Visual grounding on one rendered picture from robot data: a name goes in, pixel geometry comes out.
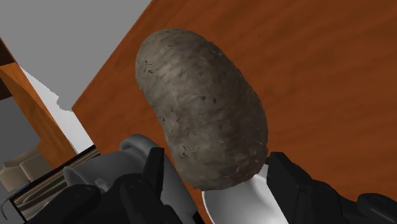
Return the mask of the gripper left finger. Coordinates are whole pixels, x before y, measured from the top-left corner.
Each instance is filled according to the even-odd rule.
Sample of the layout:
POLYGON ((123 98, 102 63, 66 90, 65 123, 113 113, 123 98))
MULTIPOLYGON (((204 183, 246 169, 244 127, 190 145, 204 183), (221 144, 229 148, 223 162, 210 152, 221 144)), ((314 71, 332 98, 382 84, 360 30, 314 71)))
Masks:
POLYGON ((183 224, 170 205, 160 200, 164 180, 164 149, 152 148, 142 173, 120 176, 106 193, 78 184, 59 193, 27 224, 105 224, 99 218, 117 207, 128 220, 121 224, 183 224))

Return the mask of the brown wooden cabinet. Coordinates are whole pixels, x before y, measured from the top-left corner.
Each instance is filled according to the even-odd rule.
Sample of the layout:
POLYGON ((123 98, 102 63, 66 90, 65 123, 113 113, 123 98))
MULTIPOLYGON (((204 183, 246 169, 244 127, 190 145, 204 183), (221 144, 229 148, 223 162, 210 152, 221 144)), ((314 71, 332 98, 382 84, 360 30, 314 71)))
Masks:
POLYGON ((50 166, 57 168, 76 156, 71 143, 1 38, 0 79, 39 136, 38 149, 50 166))

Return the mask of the brown potato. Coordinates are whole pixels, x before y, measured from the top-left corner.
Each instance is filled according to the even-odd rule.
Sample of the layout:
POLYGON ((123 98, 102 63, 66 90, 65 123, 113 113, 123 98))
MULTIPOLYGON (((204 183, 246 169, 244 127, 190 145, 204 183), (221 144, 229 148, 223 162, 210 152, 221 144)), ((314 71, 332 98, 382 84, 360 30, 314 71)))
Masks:
POLYGON ((192 31, 156 31, 140 46, 135 69, 184 182, 222 190, 259 173, 268 155, 265 112, 218 46, 192 31))

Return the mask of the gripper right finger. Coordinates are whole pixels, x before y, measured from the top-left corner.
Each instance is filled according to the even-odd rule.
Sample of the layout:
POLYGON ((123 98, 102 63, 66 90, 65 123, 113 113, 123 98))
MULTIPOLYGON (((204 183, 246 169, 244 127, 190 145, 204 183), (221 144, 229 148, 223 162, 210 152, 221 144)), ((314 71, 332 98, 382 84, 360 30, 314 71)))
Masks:
POLYGON ((385 195, 351 201, 282 152, 272 152, 266 164, 267 185, 289 224, 397 224, 397 202, 385 195))

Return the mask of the black framed tablet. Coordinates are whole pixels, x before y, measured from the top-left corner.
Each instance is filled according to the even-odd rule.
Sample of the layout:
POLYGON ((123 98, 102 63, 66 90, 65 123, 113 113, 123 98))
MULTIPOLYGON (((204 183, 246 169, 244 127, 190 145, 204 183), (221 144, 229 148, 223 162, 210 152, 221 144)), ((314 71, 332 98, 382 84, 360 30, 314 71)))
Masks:
POLYGON ((9 198, 11 205, 15 208, 22 220, 27 222, 35 216, 47 202, 51 201, 58 193, 67 187, 62 173, 65 166, 76 167, 99 155, 100 153, 95 145, 90 146, 58 168, 15 192, 9 198))

